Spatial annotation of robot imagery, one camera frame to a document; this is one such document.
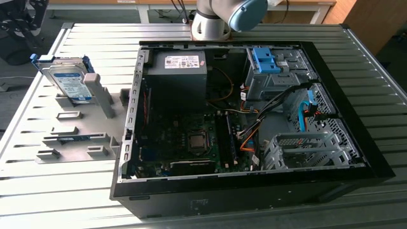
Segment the gray bracket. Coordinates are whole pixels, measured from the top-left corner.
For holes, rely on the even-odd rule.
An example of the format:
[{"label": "gray bracket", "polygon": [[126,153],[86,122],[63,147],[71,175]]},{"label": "gray bracket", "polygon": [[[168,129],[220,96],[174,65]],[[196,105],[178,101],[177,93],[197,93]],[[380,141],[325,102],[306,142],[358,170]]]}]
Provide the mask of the gray bracket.
[{"label": "gray bracket", "polygon": [[107,93],[107,89],[103,88],[99,84],[99,75],[95,73],[86,73],[86,75],[83,75],[83,84],[93,94],[93,97],[98,103],[98,106],[101,107],[106,118],[114,117],[114,112],[110,107],[111,97]]}]

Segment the white cable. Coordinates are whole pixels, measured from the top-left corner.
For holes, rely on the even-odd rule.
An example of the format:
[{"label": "white cable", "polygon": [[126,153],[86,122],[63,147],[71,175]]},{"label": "white cable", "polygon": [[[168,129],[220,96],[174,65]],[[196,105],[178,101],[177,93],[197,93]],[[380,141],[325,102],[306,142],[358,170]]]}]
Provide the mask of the white cable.
[{"label": "white cable", "polygon": [[29,76],[7,76],[7,77],[0,77],[0,80],[1,79],[13,79],[13,78],[29,78],[29,79],[33,79],[34,77],[29,77]]}]

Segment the black cable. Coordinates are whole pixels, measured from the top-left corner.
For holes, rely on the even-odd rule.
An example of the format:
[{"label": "black cable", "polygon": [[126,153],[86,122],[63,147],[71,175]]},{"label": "black cable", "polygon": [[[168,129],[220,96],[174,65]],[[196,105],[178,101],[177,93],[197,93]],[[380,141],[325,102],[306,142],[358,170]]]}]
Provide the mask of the black cable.
[{"label": "black cable", "polygon": [[249,130],[254,129],[257,125],[260,125],[262,119],[265,118],[265,113],[269,112],[273,108],[276,108],[284,102],[288,95],[298,89],[309,88],[313,82],[305,82],[300,85],[288,87],[281,93],[278,93],[262,106],[258,110],[256,121],[238,133],[238,136],[242,136],[248,133]]},{"label": "black cable", "polygon": [[185,14],[186,23],[189,23],[189,18],[188,18],[188,15],[186,15],[186,9],[185,9],[184,0],[177,0],[177,2],[178,2],[180,7],[182,8],[182,11],[184,11],[184,14]]},{"label": "black cable", "polygon": [[177,7],[176,7],[176,4],[173,3],[173,0],[170,0],[170,2],[172,2],[172,5],[173,5],[173,7],[174,7],[174,9],[176,9],[176,11],[177,11],[177,13],[178,13],[178,15],[181,15],[181,12],[178,11],[178,9],[177,9]]},{"label": "black cable", "polygon": [[274,22],[274,24],[282,23],[284,20],[285,20],[285,17],[286,17],[286,14],[288,14],[288,9],[289,9],[289,2],[288,2],[288,0],[285,0],[285,2],[286,2],[286,9],[285,9],[285,12],[284,12],[284,17],[282,17],[282,19],[280,21]]}]

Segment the slotted metal table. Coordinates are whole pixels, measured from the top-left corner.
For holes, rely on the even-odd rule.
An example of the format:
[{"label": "slotted metal table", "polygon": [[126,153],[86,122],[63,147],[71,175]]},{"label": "slotted metal table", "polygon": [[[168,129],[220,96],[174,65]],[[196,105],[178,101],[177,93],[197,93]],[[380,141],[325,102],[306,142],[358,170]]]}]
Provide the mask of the slotted metal table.
[{"label": "slotted metal table", "polygon": [[[138,41],[188,39],[181,24],[65,24],[49,54],[85,53],[101,84],[115,93],[130,87]],[[338,25],[261,24],[233,39],[314,42],[396,177],[321,205],[139,221],[107,198],[113,160],[35,164],[43,129],[61,110],[37,74],[0,141],[1,228],[407,227],[407,96],[352,31]]]}]

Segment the blue tab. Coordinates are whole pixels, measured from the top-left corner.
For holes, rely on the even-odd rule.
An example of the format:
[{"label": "blue tab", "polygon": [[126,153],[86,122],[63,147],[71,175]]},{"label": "blue tab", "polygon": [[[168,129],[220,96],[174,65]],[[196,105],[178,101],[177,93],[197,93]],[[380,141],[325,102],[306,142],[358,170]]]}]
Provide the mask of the blue tab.
[{"label": "blue tab", "polygon": [[280,73],[281,69],[273,62],[274,56],[272,55],[269,48],[253,48],[253,58],[258,65],[260,73]]},{"label": "blue tab", "polygon": [[308,90],[306,93],[308,93],[309,103],[310,103],[312,105],[317,105],[317,102],[316,102],[314,99],[313,99],[313,92],[312,92],[310,90]]}]

